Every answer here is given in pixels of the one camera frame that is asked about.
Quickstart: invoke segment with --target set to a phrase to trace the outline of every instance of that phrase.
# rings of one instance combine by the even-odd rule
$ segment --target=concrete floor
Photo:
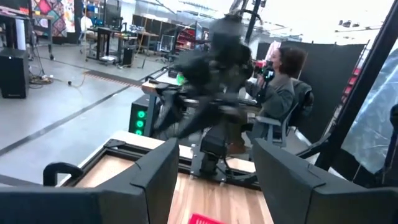
[[[25,100],[0,98],[0,154],[8,151],[0,156],[0,179],[8,176],[41,184],[47,164],[77,165],[114,132],[128,129],[131,103],[143,95],[139,88],[91,76],[79,88],[67,81],[79,85],[87,70],[140,80],[164,66],[151,57],[144,69],[105,67],[94,60],[85,62],[76,46],[55,45],[53,54],[55,61],[50,61],[47,48],[39,47],[45,74],[61,81],[30,89]],[[141,63],[139,55],[135,67]],[[39,61],[30,64],[37,66]],[[294,135],[287,144],[294,147],[288,149],[292,152],[306,147]]]

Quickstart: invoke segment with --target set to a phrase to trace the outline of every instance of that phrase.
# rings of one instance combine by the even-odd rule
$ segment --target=person
[[[272,66],[275,77],[269,82],[264,96],[264,102],[258,116],[274,119],[284,119],[294,102],[294,89],[292,77],[296,76],[302,69],[306,54],[303,50],[281,47],[271,55]],[[257,77],[257,84],[246,81],[246,92],[256,97],[259,86],[262,86],[264,79]],[[242,154],[246,152],[242,138],[242,125],[247,123],[247,114],[242,114],[241,122],[230,123],[228,128],[228,154]]]
[[[88,35],[94,34],[93,31],[87,30],[88,28],[93,26],[93,21],[91,21],[90,18],[91,18],[91,11],[84,8],[83,16],[80,19],[80,28],[82,34],[88,34]]]

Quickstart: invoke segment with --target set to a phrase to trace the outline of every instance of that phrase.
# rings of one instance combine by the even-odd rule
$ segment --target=colorful artwork
[[[39,11],[41,15],[54,18],[53,37],[66,37],[67,32],[75,32],[74,0],[32,0],[32,8],[34,11]],[[48,27],[46,19],[35,18],[35,23]]]

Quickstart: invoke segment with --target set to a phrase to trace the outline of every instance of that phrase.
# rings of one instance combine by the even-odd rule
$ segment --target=floor mat
[[[84,72],[85,75],[91,76],[93,78],[99,78],[102,80],[106,80],[106,81],[110,81],[110,82],[115,82],[115,83],[120,83],[123,85],[129,85],[132,87],[137,87],[140,88],[141,85],[143,84],[142,81],[137,81],[137,80],[132,80],[130,78],[124,78],[124,77],[120,77],[117,75],[111,75],[108,73],[104,73],[104,72],[99,72],[96,70],[89,70],[87,72]]]

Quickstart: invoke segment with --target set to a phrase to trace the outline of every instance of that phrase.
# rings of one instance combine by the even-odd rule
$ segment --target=gray jacket
[[[255,98],[259,91],[259,86],[255,83],[246,82],[245,89],[249,95]],[[269,82],[265,98],[259,116],[278,120],[284,119],[294,102],[292,79],[287,75],[276,75]]]

